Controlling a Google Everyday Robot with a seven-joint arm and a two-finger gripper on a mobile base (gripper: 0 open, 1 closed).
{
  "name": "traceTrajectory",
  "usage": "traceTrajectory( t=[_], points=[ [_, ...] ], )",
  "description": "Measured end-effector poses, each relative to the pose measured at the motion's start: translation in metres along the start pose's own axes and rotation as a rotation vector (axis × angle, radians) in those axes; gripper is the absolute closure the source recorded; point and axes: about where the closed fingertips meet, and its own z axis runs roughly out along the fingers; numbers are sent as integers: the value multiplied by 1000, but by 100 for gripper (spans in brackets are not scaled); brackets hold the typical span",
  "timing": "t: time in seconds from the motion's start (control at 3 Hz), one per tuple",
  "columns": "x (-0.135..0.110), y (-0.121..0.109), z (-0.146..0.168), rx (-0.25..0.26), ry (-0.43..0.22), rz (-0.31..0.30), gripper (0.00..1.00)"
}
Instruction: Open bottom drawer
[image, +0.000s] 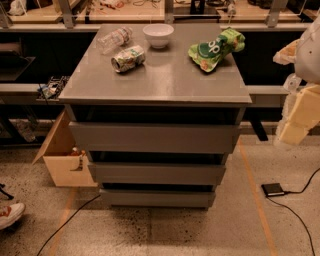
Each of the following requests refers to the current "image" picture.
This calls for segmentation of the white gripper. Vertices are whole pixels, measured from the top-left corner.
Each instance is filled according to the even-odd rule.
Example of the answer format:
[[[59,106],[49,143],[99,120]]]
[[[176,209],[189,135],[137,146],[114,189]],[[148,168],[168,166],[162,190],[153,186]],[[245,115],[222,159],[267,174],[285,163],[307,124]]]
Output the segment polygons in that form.
[[[299,39],[292,41],[274,56],[273,61],[288,65],[296,61]],[[320,122],[320,85],[307,84],[300,90],[302,79],[291,73],[283,88],[290,94],[286,97],[282,119],[276,129],[276,146],[297,146],[309,131]]]

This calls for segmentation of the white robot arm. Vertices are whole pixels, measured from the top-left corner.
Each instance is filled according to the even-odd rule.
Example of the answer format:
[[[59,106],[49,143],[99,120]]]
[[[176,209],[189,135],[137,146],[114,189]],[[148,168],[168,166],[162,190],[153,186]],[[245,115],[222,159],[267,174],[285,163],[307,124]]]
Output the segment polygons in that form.
[[[320,17],[301,37],[278,51],[273,61],[294,64],[294,72],[283,84],[288,92],[275,144],[282,148],[299,145],[320,122]]]

